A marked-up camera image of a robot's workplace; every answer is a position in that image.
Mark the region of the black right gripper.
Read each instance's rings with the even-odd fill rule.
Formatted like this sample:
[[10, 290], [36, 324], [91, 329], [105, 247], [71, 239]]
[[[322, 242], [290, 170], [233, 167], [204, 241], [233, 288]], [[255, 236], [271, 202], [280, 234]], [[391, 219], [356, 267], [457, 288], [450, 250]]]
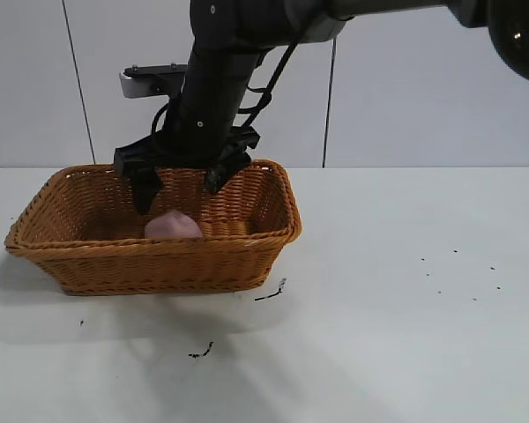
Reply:
[[[186, 64], [131, 66], [120, 74], [126, 98], [168, 96], [160, 130], [114, 153], [119, 174], [129, 176], [137, 212], [147, 214], [162, 182], [154, 167], [204, 168], [221, 155], [262, 53], [194, 47]], [[209, 167], [204, 185], [217, 194], [251, 163], [235, 152]]]

